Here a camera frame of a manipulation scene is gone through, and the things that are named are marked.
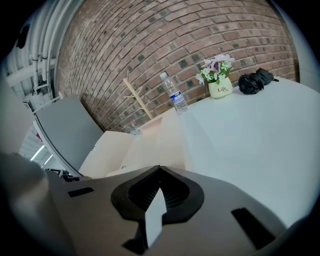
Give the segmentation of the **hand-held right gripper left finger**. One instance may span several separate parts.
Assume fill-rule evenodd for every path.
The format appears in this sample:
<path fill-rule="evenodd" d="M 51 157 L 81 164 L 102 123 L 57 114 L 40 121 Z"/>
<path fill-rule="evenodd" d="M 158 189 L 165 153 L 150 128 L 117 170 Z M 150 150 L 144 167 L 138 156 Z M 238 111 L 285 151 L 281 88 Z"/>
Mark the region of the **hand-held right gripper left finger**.
<path fill-rule="evenodd" d="M 159 256 L 147 245 L 145 211 L 130 200 L 131 186 L 158 170 L 145 167 L 106 178 L 64 183 L 51 174 L 51 192 L 77 256 Z"/>

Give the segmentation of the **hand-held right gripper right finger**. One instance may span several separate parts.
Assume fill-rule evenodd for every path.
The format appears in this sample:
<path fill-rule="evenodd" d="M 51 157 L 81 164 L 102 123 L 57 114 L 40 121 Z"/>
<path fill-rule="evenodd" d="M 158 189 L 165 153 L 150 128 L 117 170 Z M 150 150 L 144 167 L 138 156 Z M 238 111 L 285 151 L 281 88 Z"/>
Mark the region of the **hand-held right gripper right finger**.
<path fill-rule="evenodd" d="M 166 224 L 149 249 L 151 256 L 274 256 L 286 227 L 264 204 L 239 187 L 209 176 L 170 167 L 203 190 L 201 208 L 186 222 Z M 271 235 L 257 249 L 232 212 L 246 209 Z"/>

